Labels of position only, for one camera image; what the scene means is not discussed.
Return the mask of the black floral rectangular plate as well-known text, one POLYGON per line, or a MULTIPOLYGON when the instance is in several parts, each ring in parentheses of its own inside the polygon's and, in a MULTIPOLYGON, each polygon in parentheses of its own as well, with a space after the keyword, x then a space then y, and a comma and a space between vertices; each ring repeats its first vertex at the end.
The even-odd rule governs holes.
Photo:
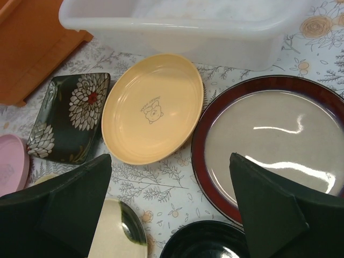
POLYGON ((82 164, 96 135, 109 85, 108 73, 52 78, 27 141, 28 154, 82 164))

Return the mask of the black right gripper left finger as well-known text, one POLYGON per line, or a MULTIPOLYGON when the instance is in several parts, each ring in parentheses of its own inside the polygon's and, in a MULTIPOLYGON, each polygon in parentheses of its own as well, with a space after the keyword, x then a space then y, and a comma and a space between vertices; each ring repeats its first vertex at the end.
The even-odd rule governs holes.
POLYGON ((1 197, 1 257, 87 257, 111 173, 102 154, 1 197))

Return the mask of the yellow bear plate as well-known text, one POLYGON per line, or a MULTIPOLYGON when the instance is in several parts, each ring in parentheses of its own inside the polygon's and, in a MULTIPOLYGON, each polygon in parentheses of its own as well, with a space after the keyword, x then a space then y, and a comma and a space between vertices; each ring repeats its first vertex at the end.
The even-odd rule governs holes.
POLYGON ((127 164, 160 161, 187 141, 203 101, 202 78, 191 61, 176 54, 143 59, 123 73, 107 97, 105 145, 127 164))

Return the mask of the red rimmed grey plate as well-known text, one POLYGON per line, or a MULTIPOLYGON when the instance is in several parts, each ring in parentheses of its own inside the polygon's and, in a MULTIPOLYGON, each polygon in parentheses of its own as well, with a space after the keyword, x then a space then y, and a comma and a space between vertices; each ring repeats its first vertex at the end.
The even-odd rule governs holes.
POLYGON ((192 138, 193 172, 209 202, 241 224, 229 170, 234 152, 299 184, 343 196, 343 95, 300 77, 261 76, 207 106, 192 138))

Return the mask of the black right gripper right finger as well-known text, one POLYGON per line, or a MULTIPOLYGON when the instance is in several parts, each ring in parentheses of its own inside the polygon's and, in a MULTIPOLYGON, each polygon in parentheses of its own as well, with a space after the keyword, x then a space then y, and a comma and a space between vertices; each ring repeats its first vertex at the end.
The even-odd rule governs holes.
POLYGON ((272 173, 238 153, 230 174, 251 257, 343 257, 343 198, 272 173))

